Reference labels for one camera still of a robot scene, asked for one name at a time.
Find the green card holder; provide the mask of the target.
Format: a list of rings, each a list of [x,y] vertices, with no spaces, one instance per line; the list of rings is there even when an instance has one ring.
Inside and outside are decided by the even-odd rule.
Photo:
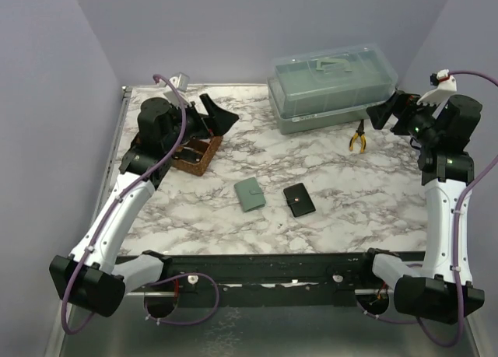
[[[262,208],[266,204],[263,190],[255,177],[235,183],[234,190],[243,212]]]

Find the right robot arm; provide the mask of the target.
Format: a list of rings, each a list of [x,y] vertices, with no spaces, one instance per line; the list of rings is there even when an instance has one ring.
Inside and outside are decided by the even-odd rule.
[[[370,249],[370,262],[359,267],[358,279],[369,289],[385,282],[394,290],[399,313],[456,324],[485,300],[484,292],[472,284],[465,216],[475,169],[465,147],[480,121],[482,104],[457,94],[434,117],[436,108],[435,103],[420,103],[417,95],[397,91],[385,103],[367,110],[375,129],[395,117],[391,132],[419,143],[418,167],[428,223],[421,268],[410,268],[397,254]]]

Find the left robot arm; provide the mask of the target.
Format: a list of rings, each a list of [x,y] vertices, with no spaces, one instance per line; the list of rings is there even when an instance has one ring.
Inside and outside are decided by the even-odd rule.
[[[109,317],[125,294],[144,285],[156,291],[172,283],[169,258],[146,251],[117,264],[125,236],[172,166],[176,149],[192,139],[225,135],[238,115],[216,105],[207,94],[195,105],[176,106],[166,98],[145,100],[137,117],[138,132],[123,155],[114,189],[86,235],[66,256],[56,256],[49,272],[63,306],[80,306]]]

